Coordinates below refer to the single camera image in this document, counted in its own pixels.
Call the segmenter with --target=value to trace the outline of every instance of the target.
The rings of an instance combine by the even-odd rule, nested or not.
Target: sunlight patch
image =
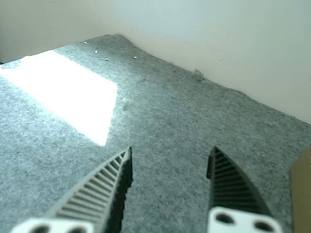
[[[52,50],[0,74],[95,143],[106,144],[117,98],[112,81]]]

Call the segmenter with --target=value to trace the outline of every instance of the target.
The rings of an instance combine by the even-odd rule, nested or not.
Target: white wall
[[[309,0],[0,0],[0,5],[7,8],[0,8],[5,61],[121,33],[161,59],[198,69],[311,123]]]

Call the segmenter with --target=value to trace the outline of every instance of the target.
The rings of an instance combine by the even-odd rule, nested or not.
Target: ribbed gripper pad
[[[46,217],[86,220],[94,224],[96,233],[118,233],[132,177],[132,152],[128,147],[85,176]]]
[[[247,175],[217,147],[208,157],[207,178],[211,179],[210,209],[221,206],[271,216]]]

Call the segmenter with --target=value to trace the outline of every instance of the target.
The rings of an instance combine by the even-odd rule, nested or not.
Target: cardboard box
[[[311,233],[311,146],[291,168],[294,233]]]

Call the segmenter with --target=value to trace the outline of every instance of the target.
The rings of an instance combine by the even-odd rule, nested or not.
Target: carpet surface
[[[55,62],[57,57],[70,65]],[[91,75],[66,70],[74,64],[87,70],[85,74],[96,75],[95,89],[103,99],[89,100],[96,95],[91,85],[84,89],[81,79],[91,80]],[[205,174],[213,146],[243,169],[284,232],[292,232],[289,169],[311,142],[309,124],[205,80],[199,72],[155,58],[121,35],[0,67],[2,232],[31,216],[43,216],[75,183],[127,146],[133,148],[134,181],[127,193],[122,232],[206,232]],[[99,79],[113,84],[111,89],[101,91]],[[64,89],[62,82],[71,86]],[[115,87],[115,98],[105,97]],[[43,89],[52,100],[36,100]],[[52,104],[60,93],[67,94],[58,102],[67,103],[63,109]],[[98,145],[88,135],[101,124],[96,116],[105,116],[102,108],[112,105],[111,121],[105,119],[110,121],[107,140]],[[66,118],[58,114],[61,110],[80,114]],[[75,119],[91,122],[93,131],[82,133],[87,127]]]

